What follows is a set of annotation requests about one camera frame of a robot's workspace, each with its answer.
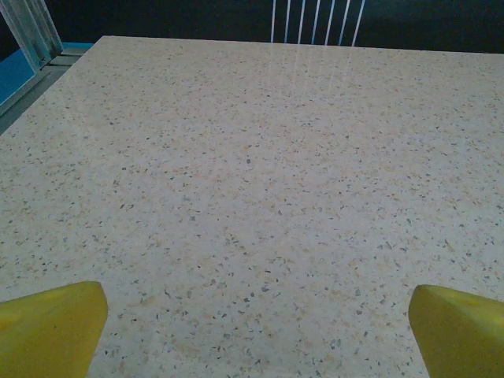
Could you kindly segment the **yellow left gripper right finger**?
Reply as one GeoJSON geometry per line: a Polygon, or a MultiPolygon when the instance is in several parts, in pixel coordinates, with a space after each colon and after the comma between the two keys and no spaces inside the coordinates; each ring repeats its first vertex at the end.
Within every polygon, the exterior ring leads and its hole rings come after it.
{"type": "Polygon", "coordinates": [[[419,285],[408,316],[430,377],[503,377],[502,302],[419,285]]]}

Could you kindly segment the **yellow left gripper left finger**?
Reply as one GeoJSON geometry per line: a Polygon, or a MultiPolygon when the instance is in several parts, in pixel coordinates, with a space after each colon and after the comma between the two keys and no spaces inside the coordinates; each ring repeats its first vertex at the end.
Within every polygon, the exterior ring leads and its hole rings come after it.
{"type": "Polygon", "coordinates": [[[107,316],[96,281],[3,302],[1,376],[85,377],[107,316]]]}

